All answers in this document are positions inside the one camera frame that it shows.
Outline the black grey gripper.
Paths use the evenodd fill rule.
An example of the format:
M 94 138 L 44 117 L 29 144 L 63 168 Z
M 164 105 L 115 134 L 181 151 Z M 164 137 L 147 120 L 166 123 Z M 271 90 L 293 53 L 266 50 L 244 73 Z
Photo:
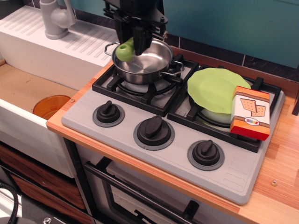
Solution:
M 136 56 L 150 47 L 153 37 L 167 36 L 161 0 L 106 0 L 104 15 L 114 20 L 120 44 L 133 37 Z

